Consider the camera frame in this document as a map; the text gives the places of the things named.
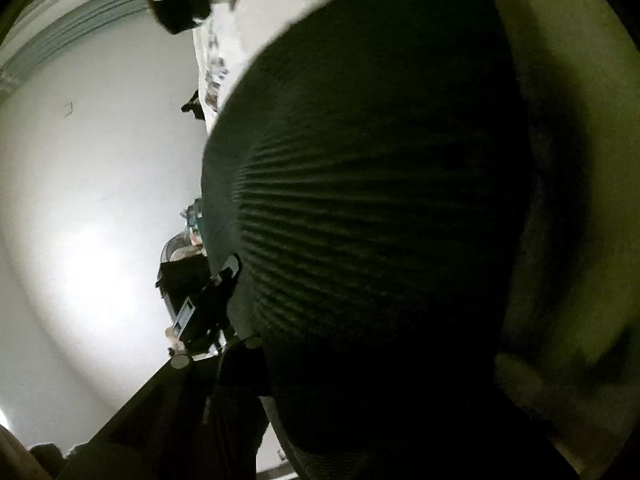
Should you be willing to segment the black striped garment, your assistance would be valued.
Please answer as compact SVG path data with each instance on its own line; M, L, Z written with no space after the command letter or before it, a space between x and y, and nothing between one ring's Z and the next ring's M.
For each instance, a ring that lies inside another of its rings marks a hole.
M203 155L243 271L222 367L304 479L573 479L543 367L592 242L570 20L599 0L330 0L267 44Z

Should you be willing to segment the white floral bed blanket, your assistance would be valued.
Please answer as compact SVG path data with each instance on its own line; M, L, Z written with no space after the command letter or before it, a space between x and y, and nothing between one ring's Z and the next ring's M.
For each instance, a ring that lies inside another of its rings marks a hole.
M258 53L329 1L233 0L212 4L209 18L193 31L198 100L208 132Z

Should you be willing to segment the grey striped left curtain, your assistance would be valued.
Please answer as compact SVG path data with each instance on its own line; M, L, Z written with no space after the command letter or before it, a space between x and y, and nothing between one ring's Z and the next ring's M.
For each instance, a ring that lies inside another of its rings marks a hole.
M64 49L103 27L145 10L145 0L91 0L65 14L29 39L1 66L1 101Z

